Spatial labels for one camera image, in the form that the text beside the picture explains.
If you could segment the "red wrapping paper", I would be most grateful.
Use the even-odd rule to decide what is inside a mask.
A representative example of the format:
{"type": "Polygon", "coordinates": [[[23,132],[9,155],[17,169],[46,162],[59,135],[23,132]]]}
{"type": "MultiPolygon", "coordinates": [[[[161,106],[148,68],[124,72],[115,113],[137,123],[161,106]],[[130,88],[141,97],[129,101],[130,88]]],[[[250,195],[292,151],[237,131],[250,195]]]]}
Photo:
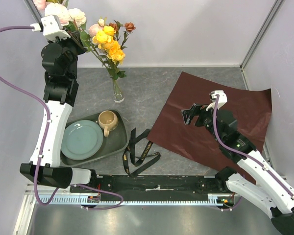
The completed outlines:
{"type": "Polygon", "coordinates": [[[194,118],[190,125],[184,123],[181,111],[193,104],[210,104],[210,92],[222,90],[227,103],[217,111],[217,120],[225,121],[232,113],[237,130],[259,150],[263,150],[267,128],[272,114],[271,89],[247,91],[231,88],[182,72],[155,124],[148,140],[189,160],[217,171],[230,167],[255,183],[245,170],[221,152],[219,143],[205,127],[196,127],[194,118]]]}

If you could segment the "white peony stem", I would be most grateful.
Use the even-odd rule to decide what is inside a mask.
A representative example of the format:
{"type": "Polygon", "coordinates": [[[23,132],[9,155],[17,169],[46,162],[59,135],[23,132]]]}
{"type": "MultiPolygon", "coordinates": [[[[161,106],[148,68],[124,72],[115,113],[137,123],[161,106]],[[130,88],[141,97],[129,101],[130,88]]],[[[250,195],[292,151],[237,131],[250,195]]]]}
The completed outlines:
{"type": "Polygon", "coordinates": [[[45,16],[55,15],[58,17],[62,26],[68,26],[70,22],[77,26],[82,27],[86,24],[86,14],[78,8],[67,9],[59,3],[49,3],[45,8],[45,16]]]}

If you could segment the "small pink peony stem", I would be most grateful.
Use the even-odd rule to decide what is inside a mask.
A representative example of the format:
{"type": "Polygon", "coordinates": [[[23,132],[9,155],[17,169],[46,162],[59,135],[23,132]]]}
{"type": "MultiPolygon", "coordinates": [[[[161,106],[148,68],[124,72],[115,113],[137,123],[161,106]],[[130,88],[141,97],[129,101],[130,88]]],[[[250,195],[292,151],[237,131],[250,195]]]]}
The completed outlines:
{"type": "Polygon", "coordinates": [[[58,3],[67,7],[67,0],[33,0],[35,7],[38,10],[44,10],[49,3],[58,3]]]}

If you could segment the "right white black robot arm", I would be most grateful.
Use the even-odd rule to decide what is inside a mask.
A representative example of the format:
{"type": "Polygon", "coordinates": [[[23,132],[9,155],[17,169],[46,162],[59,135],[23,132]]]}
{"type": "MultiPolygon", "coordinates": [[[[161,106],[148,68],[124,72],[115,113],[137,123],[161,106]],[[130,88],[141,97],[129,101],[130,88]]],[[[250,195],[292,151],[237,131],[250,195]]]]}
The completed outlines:
{"type": "Polygon", "coordinates": [[[226,167],[214,181],[217,191],[228,190],[262,210],[283,235],[294,235],[294,187],[287,183],[263,158],[255,145],[238,131],[238,122],[229,110],[214,110],[193,104],[181,111],[184,123],[204,127],[219,143],[223,155],[247,172],[257,184],[248,183],[236,170],[226,167]]]}

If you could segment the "orange rose stem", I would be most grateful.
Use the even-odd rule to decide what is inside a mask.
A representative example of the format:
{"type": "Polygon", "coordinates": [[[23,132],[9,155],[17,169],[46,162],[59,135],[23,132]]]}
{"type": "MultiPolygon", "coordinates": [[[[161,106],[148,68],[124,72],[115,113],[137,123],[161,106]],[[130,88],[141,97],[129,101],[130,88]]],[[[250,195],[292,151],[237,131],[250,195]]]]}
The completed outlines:
{"type": "Polygon", "coordinates": [[[114,29],[114,39],[107,52],[109,59],[109,73],[116,80],[117,78],[126,77],[125,71],[121,70],[119,65],[122,65],[125,59],[125,43],[128,41],[129,35],[133,33],[136,27],[132,22],[122,24],[119,21],[109,23],[108,26],[114,29]]]}

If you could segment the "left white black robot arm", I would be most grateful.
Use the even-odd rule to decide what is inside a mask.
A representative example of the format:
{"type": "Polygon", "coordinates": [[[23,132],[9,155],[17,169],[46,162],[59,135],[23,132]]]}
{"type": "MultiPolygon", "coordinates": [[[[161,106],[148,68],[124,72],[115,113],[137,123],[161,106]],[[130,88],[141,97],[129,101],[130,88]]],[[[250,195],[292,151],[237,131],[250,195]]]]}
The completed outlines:
{"type": "Polygon", "coordinates": [[[86,52],[80,33],[73,32],[67,39],[56,37],[42,49],[45,69],[43,122],[36,148],[28,163],[22,163],[20,173],[39,185],[67,188],[80,184],[86,192],[94,192],[98,181],[88,169],[61,167],[61,144],[68,117],[73,109],[78,90],[78,56],[86,52]]]}

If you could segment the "yellow rose stem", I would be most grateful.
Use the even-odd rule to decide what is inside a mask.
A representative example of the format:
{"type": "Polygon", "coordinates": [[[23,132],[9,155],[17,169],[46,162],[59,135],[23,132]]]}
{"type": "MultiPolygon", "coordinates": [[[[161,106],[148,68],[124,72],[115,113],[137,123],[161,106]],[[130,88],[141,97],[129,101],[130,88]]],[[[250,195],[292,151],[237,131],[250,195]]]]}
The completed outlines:
{"type": "Polygon", "coordinates": [[[126,77],[125,71],[119,69],[119,65],[122,64],[125,58],[125,53],[119,42],[114,39],[115,33],[114,27],[105,25],[99,28],[96,34],[91,37],[96,57],[113,80],[126,77]]]}

